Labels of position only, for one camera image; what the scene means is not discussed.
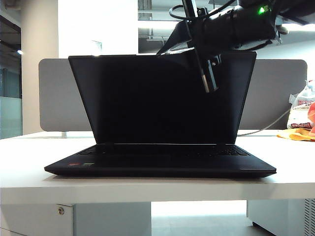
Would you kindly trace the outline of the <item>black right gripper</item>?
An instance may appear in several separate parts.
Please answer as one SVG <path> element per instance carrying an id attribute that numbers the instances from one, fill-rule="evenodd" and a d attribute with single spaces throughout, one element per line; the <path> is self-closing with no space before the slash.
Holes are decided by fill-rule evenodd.
<path id="1" fill-rule="evenodd" d="M 197 8 L 193 0 L 182 1 L 186 20 L 180 21 L 167 42 L 156 53 L 166 60 L 186 69 L 198 69 L 207 93 L 218 89 L 212 63 L 220 60 L 220 54 L 231 47 L 232 18 L 234 8 L 229 0 L 220 7 L 208 11 Z"/>

